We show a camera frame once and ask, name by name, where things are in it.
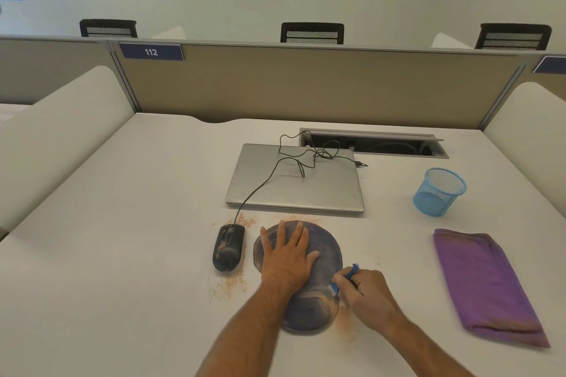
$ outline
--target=laptop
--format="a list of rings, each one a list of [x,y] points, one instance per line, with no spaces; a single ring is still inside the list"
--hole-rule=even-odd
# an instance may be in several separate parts
[[[236,169],[226,195],[229,204],[244,200],[269,177],[277,162],[285,158],[278,145],[242,146]],[[281,152],[300,155],[313,148],[282,146]],[[329,149],[331,154],[336,150]],[[350,149],[340,149],[338,156],[354,159]],[[306,166],[313,165],[313,152],[297,157]],[[258,189],[246,202],[249,206],[285,207],[319,211],[363,213],[362,190],[356,164],[344,158],[316,158],[315,168],[304,167],[305,177],[296,161],[282,160],[270,181]]]

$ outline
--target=pen holder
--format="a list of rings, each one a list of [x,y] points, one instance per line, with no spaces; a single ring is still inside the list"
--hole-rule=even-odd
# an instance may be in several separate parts
[[[424,173],[424,181],[413,197],[413,204],[428,216],[442,216],[466,192],[466,182],[456,173],[443,168],[431,168]]]

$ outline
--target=purple towel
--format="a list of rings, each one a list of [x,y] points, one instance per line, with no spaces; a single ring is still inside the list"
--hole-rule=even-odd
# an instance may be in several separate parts
[[[498,341],[550,347],[503,249],[490,236],[436,229],[433,238],[464,328]]]

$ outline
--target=black mouse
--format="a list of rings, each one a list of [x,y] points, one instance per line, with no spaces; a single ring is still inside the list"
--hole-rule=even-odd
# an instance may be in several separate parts
[[[240,264],[245,232],[246,227],[243,225],[220,227],[212,254],[212,263],[218,271],[232,271]]]

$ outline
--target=chair backrest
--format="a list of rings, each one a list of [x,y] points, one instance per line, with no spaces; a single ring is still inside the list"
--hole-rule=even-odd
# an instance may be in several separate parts
[[[136,21],[129,19],[84,19],[80,22],[82,37],[138,37]]]
[[[344,44],[344,24],[338,23],[283,23],[281,42]]]
[[[550,33],[545,24],[484,23],[475,48],[544,51]]]

